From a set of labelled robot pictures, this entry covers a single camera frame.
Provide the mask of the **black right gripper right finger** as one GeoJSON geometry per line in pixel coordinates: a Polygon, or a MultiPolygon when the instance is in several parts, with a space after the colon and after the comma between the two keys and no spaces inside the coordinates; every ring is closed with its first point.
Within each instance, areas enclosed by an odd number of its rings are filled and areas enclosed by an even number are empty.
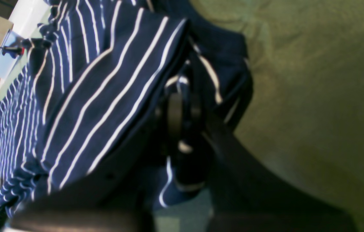
{"type": "Polygon", "coordinates": [[[208,232],[356,232],[351,216],[270,172],[199,97],[196,127],[211,147],[207,185],[213,215],[208,232]]]}

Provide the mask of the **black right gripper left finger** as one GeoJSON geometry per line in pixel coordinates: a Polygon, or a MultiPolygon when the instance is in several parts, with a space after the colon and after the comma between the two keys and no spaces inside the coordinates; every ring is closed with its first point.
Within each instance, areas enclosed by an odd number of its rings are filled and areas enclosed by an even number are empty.
{"type": "Polygon", "coordinates": [[[27,205],[8,222],[8,231],[155,232],[158,171],[181,133],[182,96],[173,93],[91,174],[27,205]]]}

